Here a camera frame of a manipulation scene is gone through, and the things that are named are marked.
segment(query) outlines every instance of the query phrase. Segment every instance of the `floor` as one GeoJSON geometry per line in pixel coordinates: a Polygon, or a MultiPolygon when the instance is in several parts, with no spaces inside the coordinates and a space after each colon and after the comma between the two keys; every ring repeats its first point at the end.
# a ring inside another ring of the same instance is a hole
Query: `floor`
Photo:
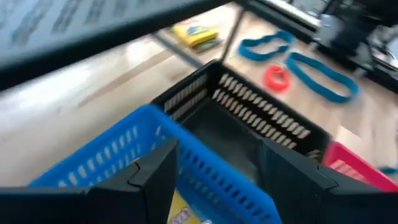
{"type": "MultiPolygon", "coordinates": [[[[199,16],[215,26],[225,39],[237,7],[229,4],[199,16]]],[[[248,14],[226,63],[258,84],[269,63],[254,63],[236,53],[238,40],[260,37],[277,30],[248,14]]],[[[275,48],[276,43],[259,50],[275,48]]],[[[323,60],[340,72],[344,68],[308,50],[296,41],[295,50],[323,60]]],[[[222,46],[199,57],[207,62],[221,55],[222,46]]],[[[344,87],[305,68],[314,79],[339,92],[344,87]]],[[[150,37],[143,37],[82,62],[0,93],[0,185],[28,184],[65,156],[186,77],[194,68],[150,37]]],[[[308,119],[319,124],[375,166],[397,164],[396,124],[398,100],[392,92],[366,79],[356,79],[361,95],[352,103],[337,105],[314,94],[292,76],[283,93],[274,93],[308,119]]]]}

